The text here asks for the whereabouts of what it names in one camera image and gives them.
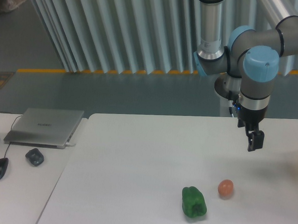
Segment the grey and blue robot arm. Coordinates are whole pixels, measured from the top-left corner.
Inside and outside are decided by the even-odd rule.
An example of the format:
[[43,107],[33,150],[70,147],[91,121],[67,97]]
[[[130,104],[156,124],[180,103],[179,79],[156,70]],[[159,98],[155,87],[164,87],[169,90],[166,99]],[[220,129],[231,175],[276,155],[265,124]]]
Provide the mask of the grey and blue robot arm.
[[219,74],[215,91],[231,102],[238,127],[248,138],[248,151],[263,147],[259,124],[266,114],[281,57],[298,55],[298,12],[289,0],[256,0],[271,29],[258,32],[247,25],[232,31],[222,44],[222,8],[226,0],[198,0],[200,44],[194,53],[198,73]]

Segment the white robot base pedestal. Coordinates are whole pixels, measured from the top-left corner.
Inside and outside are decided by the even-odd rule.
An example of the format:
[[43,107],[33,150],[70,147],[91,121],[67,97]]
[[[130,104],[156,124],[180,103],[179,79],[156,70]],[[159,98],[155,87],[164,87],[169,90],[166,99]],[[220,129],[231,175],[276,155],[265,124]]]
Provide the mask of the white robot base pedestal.
[[227,73],[220,75],[214,84],[214,89],[220,100],[220,116],[236,117],[234,101],[240,91],[241,78],[232,77]]

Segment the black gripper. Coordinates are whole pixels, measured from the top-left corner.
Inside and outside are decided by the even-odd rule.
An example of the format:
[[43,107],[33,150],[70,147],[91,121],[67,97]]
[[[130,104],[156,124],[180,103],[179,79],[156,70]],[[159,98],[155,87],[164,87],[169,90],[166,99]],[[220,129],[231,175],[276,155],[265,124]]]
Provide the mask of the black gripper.
[[237,106],[237,127],[245,127],[248,138],[248,151],[261,149],[264,143],[264,132],[259,130],[259,123],[264,119],[267,107],[260,110],[250,110],[242,105]]

